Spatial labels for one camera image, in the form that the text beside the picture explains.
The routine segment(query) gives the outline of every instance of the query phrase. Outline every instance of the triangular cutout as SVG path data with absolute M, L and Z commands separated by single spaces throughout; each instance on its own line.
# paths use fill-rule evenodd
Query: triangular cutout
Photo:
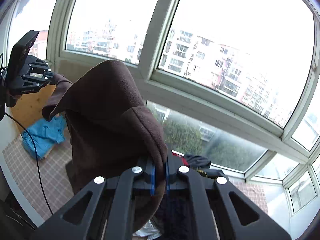
M 88 207 L 91 197 L 92 192 L 88 191 L 87 194 L 85 194 L 82 199 L 80 199 L 72 208 L 70 208 L 62 218 L 71 224 L 79 225 Z
M 246 226 L 259 219 L 259 215 L 236 193 L 230 192 L 229 197 L 236 210 L 241 225 Z

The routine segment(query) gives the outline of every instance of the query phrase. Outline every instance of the green tree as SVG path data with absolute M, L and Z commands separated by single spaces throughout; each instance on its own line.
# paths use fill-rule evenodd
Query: green tree
M 201 154 L 201 133 L 198 129 L 169 118 L 163 122 L 163 129 L 165 142 L 170 143 L 173 150 L 184 154 Z
M 231 144 L 228 141 L 220 141 L 206 155 L 212 163 L 245 171 L 257 160 L 262 152 Z

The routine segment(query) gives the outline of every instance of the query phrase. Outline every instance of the robotic arm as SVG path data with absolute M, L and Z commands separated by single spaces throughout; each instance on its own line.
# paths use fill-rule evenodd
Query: robotic arm
M 9 64 L 0 73 L 0 121 L 5 106 L 14 107 L 16 96 L 37 93 L 46 85 L 55 85 L 48 63 L 28 55 L 39 32 L 29 31 L 12 48 Z

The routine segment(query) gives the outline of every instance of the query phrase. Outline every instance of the tree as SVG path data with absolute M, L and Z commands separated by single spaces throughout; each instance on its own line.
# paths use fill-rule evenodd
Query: tree
M 170 143 L 173 150 L 183 154 L 201 154 L 201 133 L 196 128 L 168 118 L 163 122 L 163 129 L 165 142 Z

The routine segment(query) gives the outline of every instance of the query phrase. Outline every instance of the dark fabric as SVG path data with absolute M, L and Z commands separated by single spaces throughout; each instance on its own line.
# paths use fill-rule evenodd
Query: dark fabric
M 188 162 L 191 168 L 210 168 L 211 161 L 200 155 L 185 154 L 183 158 Z
M 152 222 L 165 240 L 191 240 L 193 238 L 191 212 L 183 197 L 164 195 Z
M 144 106 L 128 68 L 120 61 L 100 63 L 73 85 L 59 74 L 54 79 L 57 86 L 42 115 L 49 121 L 65 112 L 72 145 L 72 161 L 66 169 L 74 193 L 96 176 L 118 176 L 135 166 L 140 156 L 152 157 L 156 194 L 143 199 L 144 205 L 136 205 L 134 230 L 140 229 L 164 194 L 167 147 L 162 126 Z

